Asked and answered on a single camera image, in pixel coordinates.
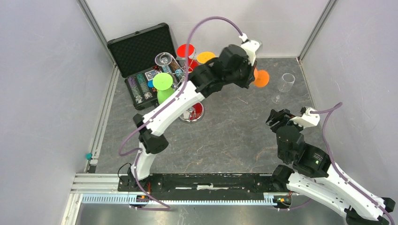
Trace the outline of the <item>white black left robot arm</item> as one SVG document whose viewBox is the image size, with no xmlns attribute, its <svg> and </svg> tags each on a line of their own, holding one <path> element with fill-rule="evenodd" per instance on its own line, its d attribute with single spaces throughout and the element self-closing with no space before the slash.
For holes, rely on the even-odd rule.
<svg viewBox="0 0 398 225">
<path fill-rule="evenodd" d="M 188 74 L 184 83 L 163 103 L 151 112 L 136 114 L 133 121 L 139 132 L 136 161 L 131 166 L 130 186 L 142 191 L 156 154 L 165 150 L 168 141 L 164 131 L 189 107 L 201 102 L 223 86 L 235 84 L 249 88 L 255 80 L 256 52 L 261 43 L 255 40 L 223 48 L 218 57 L 198 65 Z"/>
</svg>

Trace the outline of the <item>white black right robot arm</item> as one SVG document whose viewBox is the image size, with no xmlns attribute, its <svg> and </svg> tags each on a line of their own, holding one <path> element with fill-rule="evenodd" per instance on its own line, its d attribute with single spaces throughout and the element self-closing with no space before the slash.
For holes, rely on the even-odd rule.
<svg viewBox="0 0 398 225">
<path fill-rule="evenodd" d="M 392 225 L 395 201 L 378 197 L 348 176 L 331 154 L 305 142 L 303 129 L 320 122 L 321 111 L 302 107 L 301 115 L 272 109 L 266 121 L 276 134 L 277 156 L 283 164 L 271 175 L 276 191 L 304 195 L 345 218 L 349 225 Z"/>
</svg>

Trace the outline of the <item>orange plastic wine glass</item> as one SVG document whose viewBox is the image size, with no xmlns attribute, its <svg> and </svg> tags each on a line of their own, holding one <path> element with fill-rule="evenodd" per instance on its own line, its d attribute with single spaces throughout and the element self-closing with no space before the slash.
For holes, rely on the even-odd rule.
<svg viewBox="0 0 398 225">
<path fill-rule="evenodd" d="M 258 70 L 255 68 L 253 74 L 253 83 L 256 87 L 263 88 L 269 83 L 270 75 L 266 70 Z"/>
</svg>

